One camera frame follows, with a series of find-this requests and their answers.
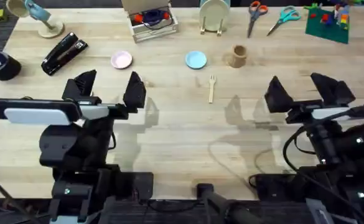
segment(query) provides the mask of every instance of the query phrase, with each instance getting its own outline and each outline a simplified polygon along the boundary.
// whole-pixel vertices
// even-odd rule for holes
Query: small pink dish
[[[129,52],[122,50],[116,52],[111,57],[111,64],[114,68],[124,69],[128,68],[132,64],[132,60],[132,55]]]

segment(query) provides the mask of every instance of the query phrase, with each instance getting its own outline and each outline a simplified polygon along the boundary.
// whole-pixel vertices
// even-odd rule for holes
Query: scissors
[[[277,21],[276,25],[274,25],[267,35],[273,33],[275,29],[277,29],[281,24],[287,21],[296,21],[301,18],[301,15],[297,10],[295,10],[294,6],[287,6],[280,12],[280,18]]]
[[[248,28],[248,38],[251,36],[252,28],[254,27],[255,21],[259,18],[259,16],[265,15],[268,13],[268,7],[262,5],[259,1],[254,1],[251,3],[248,8],[251,14],[250,27]]]

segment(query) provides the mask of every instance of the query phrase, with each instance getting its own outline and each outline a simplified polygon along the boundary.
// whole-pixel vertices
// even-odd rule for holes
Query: fork
[[[215,75],[209,76],[209,103],[213,103],[213,87],[215,86],[215,83],[217,82],[217,78]]]

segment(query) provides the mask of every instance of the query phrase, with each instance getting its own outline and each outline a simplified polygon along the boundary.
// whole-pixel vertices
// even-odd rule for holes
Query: desk lamp
[[[38,6],[32,0],[7,0],[7,9],[17,17],[27,17],[30,15],[37,21],[42,21],[44,26],[40,26],[38,34],[43,38],[54,38],[64,31],[64,24],[53,19],[51,14]]]

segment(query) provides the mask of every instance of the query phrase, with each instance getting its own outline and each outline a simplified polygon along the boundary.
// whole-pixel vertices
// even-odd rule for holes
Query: wooden tabletop
[[[179,33],[135,44],[122,9],[53,9],[50,12],[65,23],[64,35],[76,33],[89,48],[52,77],[40,63],[64,35],[42,39],[37,34],[39,22],[19,19],[4,51],[23,68],[15,79],[0,82],[0,98],[58,100],[67,79],[96,69],[95,95],[115,103],[136,71],[146,84],[146,109],[115,124],[118,144],[107,162],[124,171],[153,172],[154,198],[194,198],[195,185],[209,182],[225,197],[254,199],[248,176],[289,171],[281,148],[297,129],[284,123],[284,114],[268,112],[263,95],[273,75],[297,100],[320,97],[309,77],[318,72],[345,80],[358,98],[355,104],[364,102],[364,7],[351,9],[348,45],[306,35],[307,11],[299,10],[301,20],[287,22],[266,37],[280,11],[269,8],[247,39],[247,8],[231,10],[228,30],[221,37],[200,35],[199,9],[174,9]],[[239,69],[226,66],[223,59],[236,44],[248,49],[247,64]],[[118,50],[133,55],[131,68],[111,67],[110,57]],[[207,55],[202,70],[185,65],[191,50]],[[211,74],[217,83],[210,105]],[[39,164],[44,129],[0,121],[0,183],[14,197],[50,197],[51,170]],[[299,145],[312,149],[304,137]],[[292,146],[289,156],[296,166],[317,162]]]

